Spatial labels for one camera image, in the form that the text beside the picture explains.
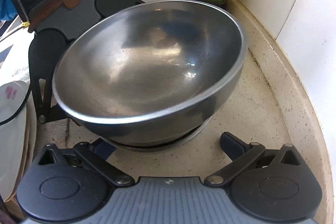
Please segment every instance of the white plate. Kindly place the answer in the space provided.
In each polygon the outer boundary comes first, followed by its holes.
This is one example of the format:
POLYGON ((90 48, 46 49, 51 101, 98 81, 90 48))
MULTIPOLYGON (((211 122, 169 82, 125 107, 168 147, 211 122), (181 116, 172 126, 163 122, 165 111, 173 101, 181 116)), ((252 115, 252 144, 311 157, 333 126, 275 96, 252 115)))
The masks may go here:
MULTIPOLYGON (((15 82, 0 86, 0 121, 8 119, 25 98, 23 88, 15 82)), ((15 186, 21 165, 26 131, 26 107, 17 117, 0 126, 0 194, 7 200, 15 186)))
POLYGON ((15 186, 14 186, 14 189, 11 193, 11 195, 9 196, 9 198, 7 200, 4 200, 4 202, 7 202, 9 200, 11 200, 15 194, 16 194, 16 189, 23 177, 23 174, 24 172, 26 171, 26 164, 27 164, 27 160, 28 160, 28 157, 27 157, 27 154, 28 154, 28 142, 29 142, 29 111, 27 109, 27 122, 26 122, 26 131, 25 131, 25 141, 24 141, 24 145, 23 145, 23 152, 22 152, 22 158, 21 158, 21 164, 20 164, 20 168, 19 168, 19 172, 17 174, 17 177, 16 177, 16 182, 15 182, 15 186))
MULTIPOLYGON (((23 88, 25 93, 27 93, 29 85, 21 80, 16 82, 23 88)), ((29 112, 29 143, 25 170, 28 169, 33 160, 37 132, 37 118, 32 94, 29 95, 27 101, 27 111, 29 112)))

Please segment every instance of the blue cloth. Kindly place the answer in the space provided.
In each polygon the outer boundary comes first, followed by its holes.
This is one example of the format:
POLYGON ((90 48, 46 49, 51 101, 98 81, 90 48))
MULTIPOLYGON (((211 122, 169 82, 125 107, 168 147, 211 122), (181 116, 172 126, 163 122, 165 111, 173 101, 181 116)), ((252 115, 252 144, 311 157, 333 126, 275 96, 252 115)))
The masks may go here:
POLYGON ((11 0, 0 0, 0 20, 12 20, 16 14, 11 0))

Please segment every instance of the metal pivot screw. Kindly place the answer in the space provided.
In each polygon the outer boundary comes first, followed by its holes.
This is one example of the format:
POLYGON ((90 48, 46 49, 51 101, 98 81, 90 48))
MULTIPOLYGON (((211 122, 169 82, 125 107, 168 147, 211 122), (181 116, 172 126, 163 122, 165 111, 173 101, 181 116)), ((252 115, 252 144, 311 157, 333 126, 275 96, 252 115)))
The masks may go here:
POLYGON ((118 184, 128 184, 132 182, 132 178, 127 175, 122 175, 122 176, 116 177, 115 182, 118 184))
POLYGON ((88 147, 90 145, 89 142, 80 142, 79 144, 85 147, 88 147))
POLYGON ((208 176, 208 177, 207 177, 207 181, 208 181, 210 184, 217 185, 217 184, 221 184, 221 183, 223 183, 223 182, 224 182, 224 179, 223 179, 221 176, 213 175, 213 176, 208 176))
POLYGON ((39 116, 39 122, 40 123, 45 123, 45 116, 44 115, 39 116))

